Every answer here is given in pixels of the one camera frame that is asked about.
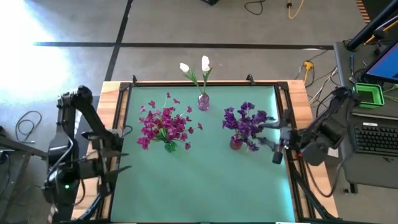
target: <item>green box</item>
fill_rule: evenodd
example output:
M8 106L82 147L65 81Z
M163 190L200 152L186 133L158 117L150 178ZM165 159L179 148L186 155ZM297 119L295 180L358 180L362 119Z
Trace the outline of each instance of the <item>green box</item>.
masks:
M378 108L384 105L382 89L379 85L356 83L354 91L358 94L362 108Z

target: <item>green table surface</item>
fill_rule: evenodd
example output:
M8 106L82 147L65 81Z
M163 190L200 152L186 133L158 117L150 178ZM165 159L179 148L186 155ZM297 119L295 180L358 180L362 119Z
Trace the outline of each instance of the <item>green table surface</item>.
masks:
M181 103L175 113L187 106L192 126L201 122L203 130L188 135L192 148L177 142L169 153L164 143L155 142L143 150L136 143L141 137L138 118L142 105L154 100L162 109L166 93ZM134 87L131 91L127 125L132 133L124 139L120 167L132 165L119 174L113 198L112 222L294 222L294 210L284 161L272 163L272 151L264 146L251 152L244 145L229 147L234 131L222 129L224 109L239 108L250 101L256 110L278 118L273 86L209 86L210 109L197 108L197 87ZM279 139L279 130L265 130L270 140Z

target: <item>computer monitor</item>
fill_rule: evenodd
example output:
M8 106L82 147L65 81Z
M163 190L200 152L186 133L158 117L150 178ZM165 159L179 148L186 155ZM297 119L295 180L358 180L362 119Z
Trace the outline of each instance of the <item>computer monitor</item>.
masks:
M363 73L379 80L398 83L398 42L392 44Z

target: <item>monitor screen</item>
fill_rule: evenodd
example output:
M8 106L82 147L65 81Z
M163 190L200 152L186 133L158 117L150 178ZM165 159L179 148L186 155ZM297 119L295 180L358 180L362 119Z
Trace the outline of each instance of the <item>monitor screen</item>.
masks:
M367 74L398 81L398 42L368 70Z

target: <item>pink vase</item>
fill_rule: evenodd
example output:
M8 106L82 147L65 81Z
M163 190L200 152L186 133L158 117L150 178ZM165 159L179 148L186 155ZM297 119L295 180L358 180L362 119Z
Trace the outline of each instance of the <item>pink vase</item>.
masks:
M201 94L198 96L198 108L199 110L206 111L209 109L210 98L205 94Z
M231 137L231 141L229 142L229 146L233 150L239 150L242 147L242 142L238 141L238 136L234 135Z

